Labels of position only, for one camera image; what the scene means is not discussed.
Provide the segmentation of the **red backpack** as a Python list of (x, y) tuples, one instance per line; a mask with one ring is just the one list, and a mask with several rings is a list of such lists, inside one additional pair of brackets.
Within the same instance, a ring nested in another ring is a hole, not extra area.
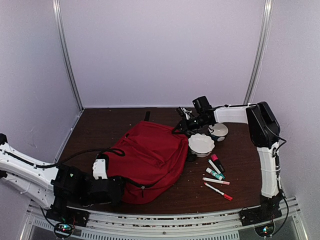
[(188, 138), (172, 131), (171, 126), (143, 120), (104, 152), (112, 204), (148, 204), (177, 182), (188, 156)]

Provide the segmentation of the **pink highlighter marker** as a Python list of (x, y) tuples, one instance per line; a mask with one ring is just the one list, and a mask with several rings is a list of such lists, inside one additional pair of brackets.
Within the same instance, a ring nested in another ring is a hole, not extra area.
[(216, 154), (212, 154), (210, 158), (221, 173), (224, 173), (226, 171)]

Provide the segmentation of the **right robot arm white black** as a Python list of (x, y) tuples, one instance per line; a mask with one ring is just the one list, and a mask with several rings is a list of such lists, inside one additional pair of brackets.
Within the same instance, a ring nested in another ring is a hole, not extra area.
[(181, 121), (172, 130), (174, 135), (185, 134), (190, 136), (204, 126), (237, 123), (247, 124), (250, 139), (257, 148), (260, 159), (262, 188), (261, 195), (272, 199), (280, 193), (280, 160), (279, 141), (280, 125), (267, 102), (246, 105), (221, 105), (212, 107), (202, 100), (194, 100), (197, 116), (187, 119), (182, 108), (177, 112)]

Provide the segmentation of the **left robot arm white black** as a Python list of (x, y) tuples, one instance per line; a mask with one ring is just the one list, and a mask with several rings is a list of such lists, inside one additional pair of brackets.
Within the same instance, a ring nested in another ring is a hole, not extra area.
[(66, 207), (73, 203), (83, 207), (95, 204), (117, 205), (124, 195), (124, 179), (108, 176), (109, 153), (120, 157), (120, 149), (97, 149), (92, 173), (86, 173), (66, 161), (50, 164), (15, 150), (8, 144), (7, 136), (0, 135), (0, 178), (11, 184), (22, 195), (28, 196), (61, 222), (72, 218)]

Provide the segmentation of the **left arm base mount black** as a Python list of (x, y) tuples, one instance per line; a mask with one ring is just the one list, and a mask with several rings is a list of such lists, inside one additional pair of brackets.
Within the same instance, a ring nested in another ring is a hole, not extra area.
[(48, 219), (79, 227), (86, 227), (90, 213), (85, 210), (67, 207), (67, 201), (56, 198), (50, 209), (46, 211)]

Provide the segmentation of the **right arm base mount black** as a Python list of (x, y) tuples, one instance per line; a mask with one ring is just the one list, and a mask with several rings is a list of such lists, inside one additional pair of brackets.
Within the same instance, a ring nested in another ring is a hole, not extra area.
[(242, 226), (255, 225), (263, 222), (270, 222), (282, 216), (279, 205), (262, 203), (253, 208), (244, 207), (239, 211), (239, 218)]

